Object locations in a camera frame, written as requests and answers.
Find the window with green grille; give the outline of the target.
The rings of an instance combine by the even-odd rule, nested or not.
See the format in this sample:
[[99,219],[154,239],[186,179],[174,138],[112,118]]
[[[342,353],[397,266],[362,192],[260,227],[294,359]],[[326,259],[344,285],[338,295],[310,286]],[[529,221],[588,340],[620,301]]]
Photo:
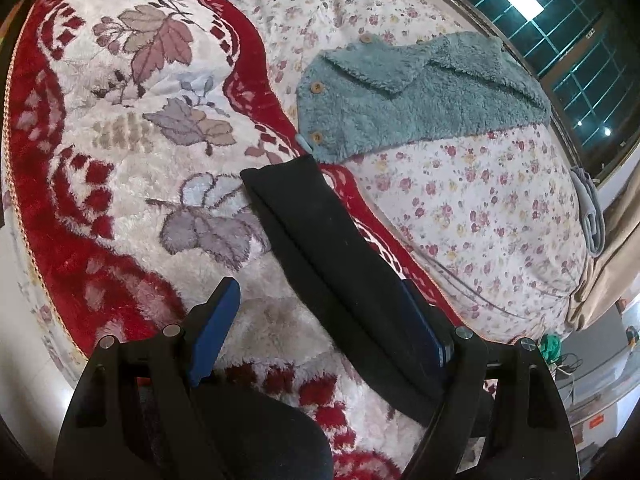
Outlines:
[[587,164],[602,169],[634,142],[639,40],[612,0],[468,0],[553,94]]

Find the red white floral blanket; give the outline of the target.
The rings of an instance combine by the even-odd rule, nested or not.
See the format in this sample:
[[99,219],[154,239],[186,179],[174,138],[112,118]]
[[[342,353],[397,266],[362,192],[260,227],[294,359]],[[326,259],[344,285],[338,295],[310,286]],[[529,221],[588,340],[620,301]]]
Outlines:
[[[2,181],[43,341],[78,383],[98,341],[157,334],[227,276],[242,304],[215,373],[298,408],[339,479],[397,479],[424,434],[371,389],[286,279],[241,178],[304,157],[234,0],[39,0],[6,78]],[[400,278],[436,283],[363,198],[317,164]]]

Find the black pants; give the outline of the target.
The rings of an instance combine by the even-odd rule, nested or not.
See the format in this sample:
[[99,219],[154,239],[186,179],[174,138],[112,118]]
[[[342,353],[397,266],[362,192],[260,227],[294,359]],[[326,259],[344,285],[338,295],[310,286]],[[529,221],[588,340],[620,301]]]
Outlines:
[[445,312],[361,236],[311,157],[241,178],[298,298],[371,389],[428,425],[454,355]]

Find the floral quilted bedspread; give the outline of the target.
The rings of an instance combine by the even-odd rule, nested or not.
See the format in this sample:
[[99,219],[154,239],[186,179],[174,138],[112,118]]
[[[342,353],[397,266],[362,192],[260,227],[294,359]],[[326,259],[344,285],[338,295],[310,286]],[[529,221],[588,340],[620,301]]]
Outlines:
[[[234,0],[266,47],[285,115],[312,58],[364,32],[390,44],[458,32],[442,0]],[[463,322],[509,342],[567,335],[588,254],[556,136],[543,125],[420,141],[348,165],[368,205],[438,285]]]

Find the green object beside bed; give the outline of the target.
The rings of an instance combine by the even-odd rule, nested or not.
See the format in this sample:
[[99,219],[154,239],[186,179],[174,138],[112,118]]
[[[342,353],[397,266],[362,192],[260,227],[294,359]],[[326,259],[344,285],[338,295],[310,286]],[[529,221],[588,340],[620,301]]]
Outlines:
[[538,341],[538,349],[544,362],[554,365],[561,356],[562,339],[557,334],[544,334]]

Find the beige curtain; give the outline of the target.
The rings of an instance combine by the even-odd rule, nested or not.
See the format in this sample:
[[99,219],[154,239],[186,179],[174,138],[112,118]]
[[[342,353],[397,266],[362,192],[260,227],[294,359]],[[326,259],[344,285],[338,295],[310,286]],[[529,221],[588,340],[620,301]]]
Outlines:
[[566,322],[585,330],[615,306],[639,274],[639,165],[605,213],[606,241],[598,258],[587,260],[582,282],[570,296]]

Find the teal fleece jacket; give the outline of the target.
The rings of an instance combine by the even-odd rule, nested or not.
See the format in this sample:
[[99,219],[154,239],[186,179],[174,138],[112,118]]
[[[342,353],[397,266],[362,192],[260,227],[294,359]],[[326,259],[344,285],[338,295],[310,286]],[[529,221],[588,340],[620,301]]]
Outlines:
[[551,119],[539,82],[499,38],[478,32],[406,46],[364,34],[323,50],[303,72],[296,104],[298,144],[327,164]]

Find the grey folded cloth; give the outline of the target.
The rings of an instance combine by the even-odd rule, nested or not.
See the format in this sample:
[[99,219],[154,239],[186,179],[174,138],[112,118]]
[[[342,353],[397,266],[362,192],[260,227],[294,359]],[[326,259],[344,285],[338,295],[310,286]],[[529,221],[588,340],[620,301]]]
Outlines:
[[605,246],[605,221],[598,199],[596,185],[590,174],[579,166],[570,168],[579,204],[579,221],[584,232],[587,250],[592,258],[598,258]]

